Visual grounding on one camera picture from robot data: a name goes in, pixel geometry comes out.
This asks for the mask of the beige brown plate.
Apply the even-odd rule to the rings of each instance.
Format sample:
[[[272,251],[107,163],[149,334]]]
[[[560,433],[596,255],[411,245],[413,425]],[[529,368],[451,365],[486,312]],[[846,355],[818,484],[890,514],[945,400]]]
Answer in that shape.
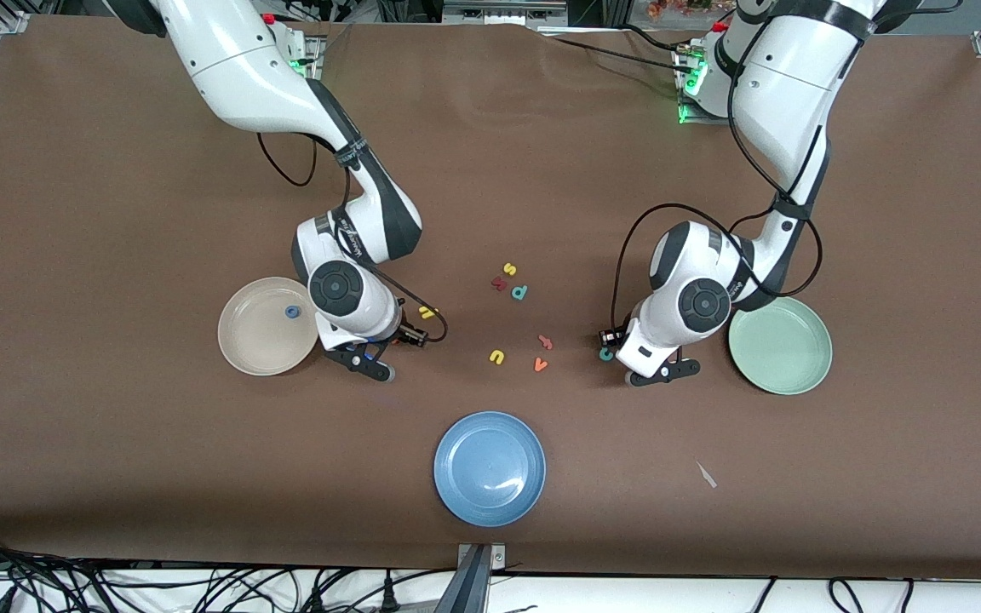
[[[291,304],[301,309],[299,318],[285,317]],[[217,339],[222,356],[245,374],[272,376],[294,369],[319,339],[307,287],[287,277],[246,284],[223,307]]]

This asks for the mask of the blue plate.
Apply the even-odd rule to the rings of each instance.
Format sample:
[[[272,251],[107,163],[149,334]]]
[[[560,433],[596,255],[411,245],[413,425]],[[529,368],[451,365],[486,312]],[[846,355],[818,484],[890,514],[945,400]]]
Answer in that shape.
[[[440,500],[463,523],[501,528],[540,500],[548,462],[540,439],[518,416],[480,411],[448,428],[433,457]]]

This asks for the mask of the light green plate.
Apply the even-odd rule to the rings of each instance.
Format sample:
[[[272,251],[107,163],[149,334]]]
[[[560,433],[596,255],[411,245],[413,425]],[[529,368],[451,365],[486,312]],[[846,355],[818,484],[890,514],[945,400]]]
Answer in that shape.
[[[733,314],[728,347],[744,379],[777,395],[798,395],[818,387],[828,376],[834,354],[822,319],[790,296],[759,310]]]

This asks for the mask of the brown table cover sheet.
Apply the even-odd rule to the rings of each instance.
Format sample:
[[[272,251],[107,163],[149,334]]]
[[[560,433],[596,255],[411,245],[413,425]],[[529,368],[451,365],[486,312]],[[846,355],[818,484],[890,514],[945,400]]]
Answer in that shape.
[[[515,25],[332,36],[324,81],[424,224],[387,272],[450,325],[388,349],[390,383],[320,352],[250,376],[218,346],[230,296],[291,275],[295,227],[339,203],[328,152],[310,186],[288,185],[168,40],[113,17],[32,17],[3,38],[0,543],[427,568],[498,541],[525,573],[981,578],[968,39],[875,38],[850,70],[813,214],[823,266],[800,295],[834,358],[818,387],[778,396],[720,335],[667,385],[628,387],[597,356],[643,210],[729,222],[771,198],[727,129],[677,124],[656,67]],[[440,439],[480,411],[518,416],[548,462],[540,500],[501,528],[463,523],[433,484]]]

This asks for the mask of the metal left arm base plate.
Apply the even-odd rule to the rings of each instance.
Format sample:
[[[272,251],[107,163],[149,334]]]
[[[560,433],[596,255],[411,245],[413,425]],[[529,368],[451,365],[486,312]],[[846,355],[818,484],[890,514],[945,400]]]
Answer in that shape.
[[[728,121],[731,70],[721,65],[711,38],[681,43],[671,52],[677,67],[676,88],[681,123],[723,124]]]

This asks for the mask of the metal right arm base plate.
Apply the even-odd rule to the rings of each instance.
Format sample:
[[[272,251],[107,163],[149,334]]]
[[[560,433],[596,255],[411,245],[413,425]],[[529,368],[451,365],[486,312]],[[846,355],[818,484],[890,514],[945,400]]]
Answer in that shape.
[[[307,80],[319,80],[323,76],[326,46],[327,36],[292,32],[287,45],[289,66]]]

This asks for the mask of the grey metal frame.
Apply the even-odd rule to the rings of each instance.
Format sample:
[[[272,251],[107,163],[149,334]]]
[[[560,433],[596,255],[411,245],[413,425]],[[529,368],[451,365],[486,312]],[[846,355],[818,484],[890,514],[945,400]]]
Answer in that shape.
[[[441,0],[441,23],[567,27],[565,0]]]

